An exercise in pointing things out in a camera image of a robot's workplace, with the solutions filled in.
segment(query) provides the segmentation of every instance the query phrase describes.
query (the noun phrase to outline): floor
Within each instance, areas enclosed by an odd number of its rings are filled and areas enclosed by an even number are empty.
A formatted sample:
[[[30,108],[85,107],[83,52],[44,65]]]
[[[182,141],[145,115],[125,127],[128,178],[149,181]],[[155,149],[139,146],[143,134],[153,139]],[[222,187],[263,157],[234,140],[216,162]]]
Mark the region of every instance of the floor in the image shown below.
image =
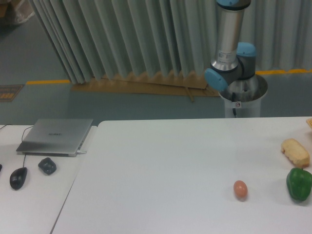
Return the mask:
[[[312,73],[263,76],[269,85],[261,117],[312,116]],[[36,17],[0,28],[0,85],[67,79]],[[25,85],[12,102],[0,103],[0,124],[32,125],[38,118],[104,120],[223,118],[219,97],[85,93],[71,84]]]

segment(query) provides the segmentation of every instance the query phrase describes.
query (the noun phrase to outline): black computer mouse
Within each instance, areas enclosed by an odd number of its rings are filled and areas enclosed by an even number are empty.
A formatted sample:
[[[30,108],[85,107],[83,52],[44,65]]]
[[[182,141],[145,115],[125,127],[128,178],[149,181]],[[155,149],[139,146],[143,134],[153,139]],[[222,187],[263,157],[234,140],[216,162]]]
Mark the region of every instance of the black computer mouse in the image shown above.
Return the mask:
[[[52,174],[57,169],[57,166],[51,158],[46,157],[45,159],[41,160],[38,166],[43,170],[44,173],[47,175]]]
[[[26,179],[27,175],[27,167],[21,167],[12,172],[10,176],[10,185],[12,189],[18,190],[20,189]]]

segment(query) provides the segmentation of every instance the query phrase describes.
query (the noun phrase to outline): silver laptop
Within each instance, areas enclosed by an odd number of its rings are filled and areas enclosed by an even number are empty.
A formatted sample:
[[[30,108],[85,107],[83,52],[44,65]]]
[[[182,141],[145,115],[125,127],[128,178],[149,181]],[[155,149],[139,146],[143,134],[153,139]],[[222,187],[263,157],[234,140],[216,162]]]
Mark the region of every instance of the silver laptop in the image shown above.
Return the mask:
[[[39,119],[16,149],[19,154],[76,156],[92,119]]]

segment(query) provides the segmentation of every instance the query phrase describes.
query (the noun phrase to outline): bell pepper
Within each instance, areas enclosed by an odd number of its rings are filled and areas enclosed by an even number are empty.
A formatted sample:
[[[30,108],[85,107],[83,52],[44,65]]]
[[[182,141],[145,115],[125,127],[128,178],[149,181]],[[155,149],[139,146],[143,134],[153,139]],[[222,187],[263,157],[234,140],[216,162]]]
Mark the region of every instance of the bell pepper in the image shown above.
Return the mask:
[[[294,200],[304,201],[311,192],[312,175],[301,168],[292,168],[287,175],[286,184]]]

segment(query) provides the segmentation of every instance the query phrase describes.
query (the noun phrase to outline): brown egg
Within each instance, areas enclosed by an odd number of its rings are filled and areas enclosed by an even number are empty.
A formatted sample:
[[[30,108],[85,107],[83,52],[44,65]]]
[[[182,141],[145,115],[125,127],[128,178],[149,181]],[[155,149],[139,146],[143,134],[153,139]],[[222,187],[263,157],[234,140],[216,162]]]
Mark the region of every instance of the brown egg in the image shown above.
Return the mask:
[[[243,181],[238,180],[234,183],[234,193],[238,198],[244,198],[247,192],[247,185]]]

